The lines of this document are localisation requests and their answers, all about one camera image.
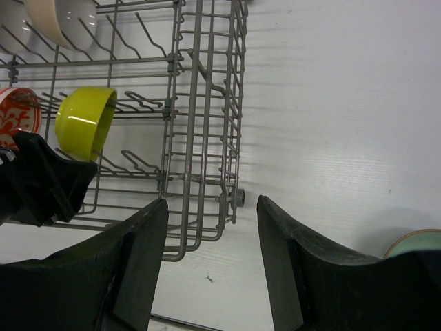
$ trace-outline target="rack wheel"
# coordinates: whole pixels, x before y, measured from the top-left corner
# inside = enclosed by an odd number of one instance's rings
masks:
[[[232,207],[243,207],[245,205],[245,190],[242,188],[233,188],[231,196],[234,196],[234,192],[237,190],[236,200],[232,201]]]

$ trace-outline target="beige bowl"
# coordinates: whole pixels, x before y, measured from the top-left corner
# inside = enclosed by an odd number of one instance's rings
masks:
[[[64,48],[87,50],[96,32],[96,7],[92,0],[25,0],[32,25],[46,38]]]

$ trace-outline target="bowl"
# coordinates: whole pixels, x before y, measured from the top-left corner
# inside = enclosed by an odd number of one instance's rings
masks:
[[[2,28],[5,26],[23,44],[29,43],[32,32],[25,22],[29,21],[26,9],[21,3],[13,0],[0,1],[0,52],[4,54],[18,54],[25,48],[10,33]]]
[[[38,133],[41,110],[29,88],[0,89],[0,147],[17,148],[12,138],[20,131]]]
[[[32,25],[57,45],[76,50],[87,50],[96,32],[96,6],[92,0],[25,0]]]
[[[415,250],[441,250],[441,229],[426,229],[406,234],[393,243],[384,257],[395,257]]]
[[[116,90],[82,87],[60,105],[55,134],[62,151],[79,161],[96,161],[115,113]]]

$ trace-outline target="yellow bowl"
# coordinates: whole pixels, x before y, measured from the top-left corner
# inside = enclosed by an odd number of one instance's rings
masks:
[[[61,104],[55,120],[60,148],[80,161],[96,161],[115,113],[116,90],[83,87]]]

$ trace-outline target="dish rack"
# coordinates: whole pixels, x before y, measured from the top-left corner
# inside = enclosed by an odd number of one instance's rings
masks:
[[[63,98],[79,86],[116,88],[114,121],[95,151],[99,173],[74,220],[55,226],[104,230],[163,197],[163,260],[180,261],[202,241],[219,240],[245,202],[238,179],[248,2],[94,2],[89,50],[59,48],[26,23],[32,43],[15,38],[27,52],[0,55],[0,85],[37,93],[41,135],[61,154],[53,126]]]

